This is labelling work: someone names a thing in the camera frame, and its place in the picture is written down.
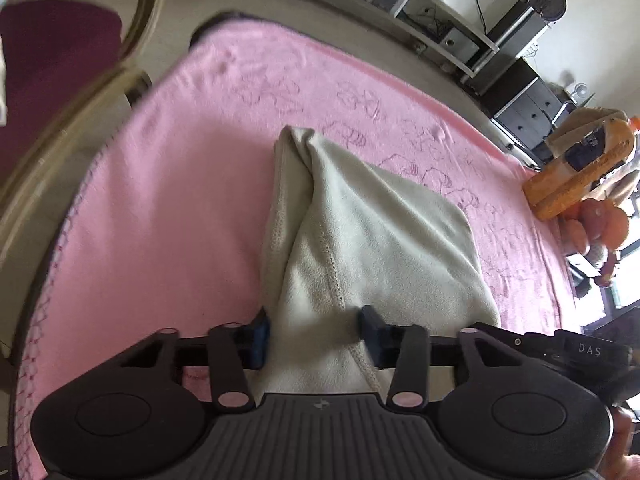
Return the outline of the operator hand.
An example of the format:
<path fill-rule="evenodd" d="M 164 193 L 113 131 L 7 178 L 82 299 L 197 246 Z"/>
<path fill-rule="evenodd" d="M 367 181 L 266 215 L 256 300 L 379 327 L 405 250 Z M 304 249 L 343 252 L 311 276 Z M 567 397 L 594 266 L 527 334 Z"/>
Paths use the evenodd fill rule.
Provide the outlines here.
<path fill-rule="evenodd" d="M 605 480 L 639 480 L 639 456 L 629 452 L 634 436 L 631 414 L 623 408 L 613 408 L 614 429 L 598 474 Z"/>

